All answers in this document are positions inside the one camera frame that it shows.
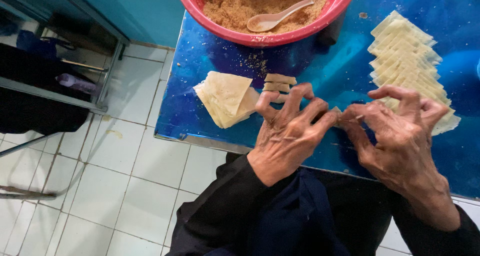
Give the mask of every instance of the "elderly hand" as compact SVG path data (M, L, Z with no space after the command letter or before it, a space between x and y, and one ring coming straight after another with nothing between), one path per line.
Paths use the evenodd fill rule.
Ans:
M328 111L325 101L315 98L310 83L292 87L281 110L270 106L270 102L278 96L278 91L261 93L256 110L265 120L255 149L247 155L255 174L267 186L295 172L313 154L325 132L339 116L337 112ZM310 100L310 103L300 111L302 98Z
M353 104L341 116L340 125L358 152L358 161L388 188L405 197L423 222L443 231L460 226L447 179L432 159L432 129L447 107L418 92L391 85L370 91L372 99L387 96L400 100L398 113L380 101ZM373 146L360 126L364 121L378 143Z

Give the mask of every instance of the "red plastic bowl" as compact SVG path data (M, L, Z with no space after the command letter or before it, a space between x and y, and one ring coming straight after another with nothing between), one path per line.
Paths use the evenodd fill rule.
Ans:
M208 19L203 12L204 0L181 0L190 15L209 32L227 39L232 42L240 43L252 47L269 47L294 42L299 39L308 37L322 28L328 26L341 14L349 5L351 0L327 0L325 6L321 10L321 14L317 19L297 30L275 35L249 35L232 31L217 25Z

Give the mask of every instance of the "blue tabletop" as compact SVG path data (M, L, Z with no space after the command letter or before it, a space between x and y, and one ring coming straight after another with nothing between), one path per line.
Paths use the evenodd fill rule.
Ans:
M368 64L374 56L366 50L374 40L370 31L393 10L438 41L433 49L443 57L439 82L462 120L455 130L433 137L433 158L454 194L480 197L480 0L353 0L331 47L319 45L311 36L254 49L213 35L186 13L155 133L255 145L263 121L259 114L221 129L196 96L192 87L211 70L253 78L259 91L266 73L297 76L299 83L312 83L317 97L341 110L352 102L371 101L366 93L376 86L370 82L373 69ZM366 19L359 17L362 12L368 14ZM327 132L304 165L371 178L358 165L345 133L336 128Z

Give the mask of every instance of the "brown filling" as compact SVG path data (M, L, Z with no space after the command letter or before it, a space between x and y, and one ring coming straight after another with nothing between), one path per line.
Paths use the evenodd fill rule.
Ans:
M311 24L320 14L327 0L313 0L293 13L267 32L253 32L247 28L247 21L257 14L277 14L302 0L205 0L203 12L212 21L233 31L271 35L281 34Z

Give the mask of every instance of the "wall baseboard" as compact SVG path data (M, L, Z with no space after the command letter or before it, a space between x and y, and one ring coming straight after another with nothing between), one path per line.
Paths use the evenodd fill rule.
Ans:
M143 42L143 41L138 41L138 40L130 40L131 44L137 44L137 45L143 45L147 47L152 47L152 48L159 48L159 49L165 49L165 50L171 50L175 51L175 48L169 47L169 46L163 46L163 45L158 45L154 43L149 43L149 42Z

